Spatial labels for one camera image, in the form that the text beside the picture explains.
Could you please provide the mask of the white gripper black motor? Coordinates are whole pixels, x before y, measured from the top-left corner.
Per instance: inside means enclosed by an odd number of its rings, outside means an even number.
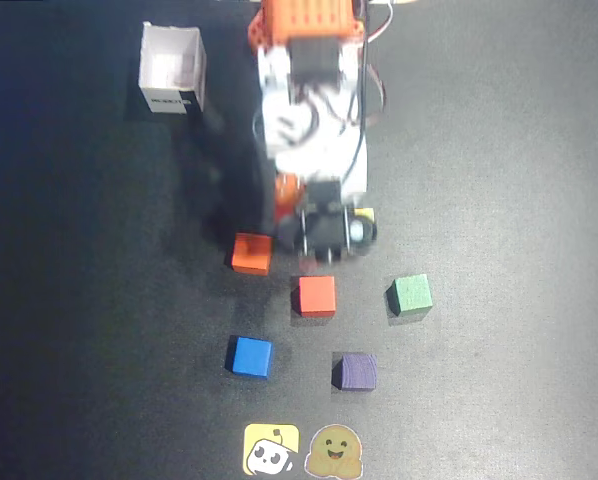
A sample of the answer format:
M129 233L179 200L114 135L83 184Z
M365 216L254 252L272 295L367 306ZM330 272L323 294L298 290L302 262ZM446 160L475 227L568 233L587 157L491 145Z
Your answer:
M332 147L308 170L304 179L310 181L335 181L340 183L341 200L358 204L368 188L368 152L363 144L353 161L356 146ZM295 174L278 173L275 179L275 219L281 220L295 212L304 193L304 185Z

